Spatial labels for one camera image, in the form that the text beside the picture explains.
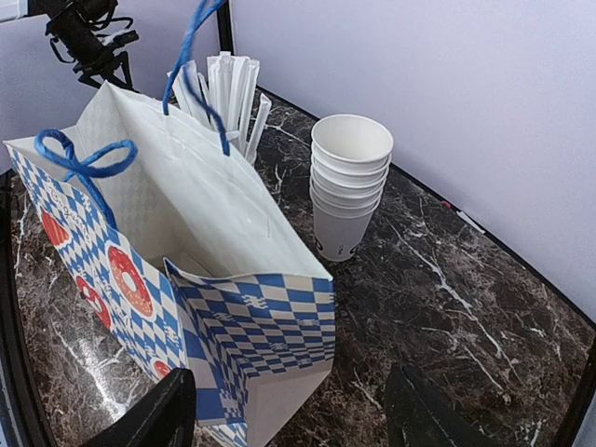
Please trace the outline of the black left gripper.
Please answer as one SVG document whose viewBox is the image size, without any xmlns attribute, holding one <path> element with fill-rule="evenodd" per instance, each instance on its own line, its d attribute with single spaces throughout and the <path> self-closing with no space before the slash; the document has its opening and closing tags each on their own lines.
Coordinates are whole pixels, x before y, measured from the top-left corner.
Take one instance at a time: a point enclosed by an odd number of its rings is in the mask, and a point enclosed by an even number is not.
<svg viewBox="0 0 596 447">
<path fill-rule="evenodd" d="M 45 36 L 59 62 L 68 64 L 78 81 L 99 88 L 108 81 L 134 90 L 129 54 L 124 49 L 139 40 L 133 18 L 117 17 L 118 3 L 97 1 L 46 1 Z"/>
</svg>

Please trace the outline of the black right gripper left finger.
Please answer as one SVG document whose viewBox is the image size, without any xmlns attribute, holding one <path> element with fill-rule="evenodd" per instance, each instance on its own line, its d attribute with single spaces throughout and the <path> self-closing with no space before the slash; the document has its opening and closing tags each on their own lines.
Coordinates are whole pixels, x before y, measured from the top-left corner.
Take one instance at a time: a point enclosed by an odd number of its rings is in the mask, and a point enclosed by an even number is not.
<svg viewBox="0 0 596 447">
<path fill-rule="evenodd" d="M 196 384 L 188 369 L 161 379 L 89 446 L 190 446 L 196 423 Z"/>
</svg>

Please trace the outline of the blue checkered paper bag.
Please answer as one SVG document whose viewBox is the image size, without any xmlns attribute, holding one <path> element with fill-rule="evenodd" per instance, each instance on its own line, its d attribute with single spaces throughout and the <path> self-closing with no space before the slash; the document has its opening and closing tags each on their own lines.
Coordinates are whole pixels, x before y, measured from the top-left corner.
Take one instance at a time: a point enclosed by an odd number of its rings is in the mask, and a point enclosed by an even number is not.
<svg viewBox="0 0 596 447">
<path fill-rule="evenodd" d="M 195 378 L 196 421 L 264 446 L 332 369 L 332 275 L 224 122 L 103 84 L 77 123 L 7 142 L 52 245 L 155 380 Z"/>
</svg>

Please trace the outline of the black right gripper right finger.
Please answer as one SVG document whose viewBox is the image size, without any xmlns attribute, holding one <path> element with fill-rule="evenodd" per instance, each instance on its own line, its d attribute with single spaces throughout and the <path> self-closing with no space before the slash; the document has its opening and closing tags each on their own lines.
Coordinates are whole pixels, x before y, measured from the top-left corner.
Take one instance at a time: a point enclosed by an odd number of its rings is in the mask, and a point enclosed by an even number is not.
<svg viewBox="0 0 596 447">
<path fill-rule="evenodd" d="M 390 446 L 496 446 L 453 410 L 412 365 L 394 363 L 384 409 Z"/>
</svg>

